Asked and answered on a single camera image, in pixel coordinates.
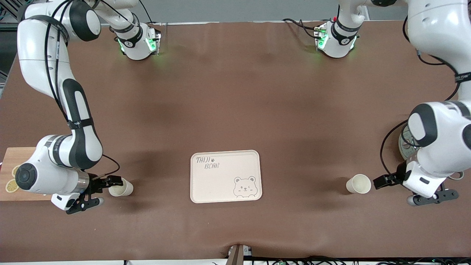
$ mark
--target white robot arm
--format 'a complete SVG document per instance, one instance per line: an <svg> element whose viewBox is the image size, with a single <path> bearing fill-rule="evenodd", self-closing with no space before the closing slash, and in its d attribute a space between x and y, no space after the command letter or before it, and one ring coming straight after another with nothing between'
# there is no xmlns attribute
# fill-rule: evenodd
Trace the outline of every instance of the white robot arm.
<svg viewBox="0 0 471 265"><path fill-rule="evenodd" d="M357 33L365 20L362 6L385 7L405 5L401 0L339 0L339 13L333 21L316 28L318 50L332 58L342 58L353 49Z"/></svg>
<svg viewBox="0 0 471 265"><path fill-rule="evenodd" d="M465 0L405 0L408 33L417 50L446 62L458 83L458 101L422 103L408 119L420 149L394 174L374 180L376 189L402 184L414 193L410 205L457 198L454 190L439 190L456 172L471 168L471 24Z"/></svg>
<svg viewBox="0 0 471 265"><path fill-rule="evenodd" d="M17 170L15 180L23 190L53 194L51 201L68 214L100 205L103 200L92 199L92 194L122 185L119 176L102 179L84 171L98 163L103 148L85 92L70 69L68 42L91 41L99 36L101 25L93 9L98 8L118 38L129 42L124 48L129 58L144 59L157 49L149 46L149 40L158 41L153 38L155 30L140 24L123 9L132 7L135 1L104 3L54 0L32 4L18 25L18 58L23 77L35 90L56 100L72 133L42 138L30 159Z"/></svg>

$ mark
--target gray floor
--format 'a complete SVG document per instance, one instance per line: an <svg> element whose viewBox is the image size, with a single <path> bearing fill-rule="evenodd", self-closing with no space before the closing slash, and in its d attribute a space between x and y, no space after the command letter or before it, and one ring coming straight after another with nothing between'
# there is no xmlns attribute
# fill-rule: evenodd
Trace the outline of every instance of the gray floor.
<svg viewBox="0 0 471 265"><path fill-rule="evenodd" d="M142 0L152 20L178 22L275 21L283 18L321 20L337 14L333 0ZM132 9L142 22L148 22L143 7ZM368 8L371 20L402 20L407 7ZM16 54L16 33L0 32L0 70L8 73Z"/></svg>

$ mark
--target lemon slice illustration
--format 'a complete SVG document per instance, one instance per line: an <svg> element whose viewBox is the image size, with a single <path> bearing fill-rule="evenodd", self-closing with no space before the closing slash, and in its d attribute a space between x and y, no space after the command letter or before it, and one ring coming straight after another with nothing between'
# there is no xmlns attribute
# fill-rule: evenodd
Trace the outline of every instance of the lemon slice illustration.
<svg viewBox="0 0 471 265"><path fill-rule="evenodd" d="M15 179L9 180L7 182L7 185L5 186L5 189L7 190L8 193L15 192L19 189Z"/></svg>
<svg viewBox="0 0 471 265"><path fill-rule="evenodd" d="M19 168L19 167L20 167L20 165L17 165L17 166L15 166L15 167L13 168L13 170L11 171L11 175L12 175L13 177L15 177L16 172L18 171L18 168Z"/></svg>

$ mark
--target white paper cup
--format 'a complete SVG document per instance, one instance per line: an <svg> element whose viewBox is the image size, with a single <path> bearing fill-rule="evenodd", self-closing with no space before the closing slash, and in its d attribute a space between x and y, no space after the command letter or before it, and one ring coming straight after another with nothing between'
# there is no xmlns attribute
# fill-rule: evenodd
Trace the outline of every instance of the white paper cup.
<svg viewBox="0 0 471 265"><path fill-rule="evenodd" d="M351 193L365 194L371 189L371 181L367 176L357 174L347 181L347 189Z"/></svg>
<svg viewBox="0 0 471 265"><path fill-rule="evenodd" d="M132 184L129 181L123 178L121 179L122 179L122 186L113 186L113 187L108 188L108 191L110 192L112 196L115 196L115 197L128 196L134 190L134 186L132 186Z"/></svg>

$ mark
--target table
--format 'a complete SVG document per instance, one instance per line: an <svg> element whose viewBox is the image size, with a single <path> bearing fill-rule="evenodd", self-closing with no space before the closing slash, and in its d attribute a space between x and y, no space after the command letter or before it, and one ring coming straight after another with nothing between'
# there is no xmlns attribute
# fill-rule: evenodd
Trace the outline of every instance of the table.
<svg viewBox="0 0 471 265"><path fill-rule="evenodd" d="M256 256L471 256L471 182L458 200L411 207L402 187L349 195L345 182L384 174L384 135L419 103L454 89L445 66L419 62L402 22L366 22L342 59L284 23L172 25L160 56L131 61L107 30L69 45L105 154L134 185L128 198L77 215L50 202L0 203L0 261L200 259L229 246ZM0 99L0 154L69 129L18 63ZM386 145L393 170L398 133ZM194 204L194 153L254 149L263 196ZM103 160L91 172L113 168Z"/></svg>

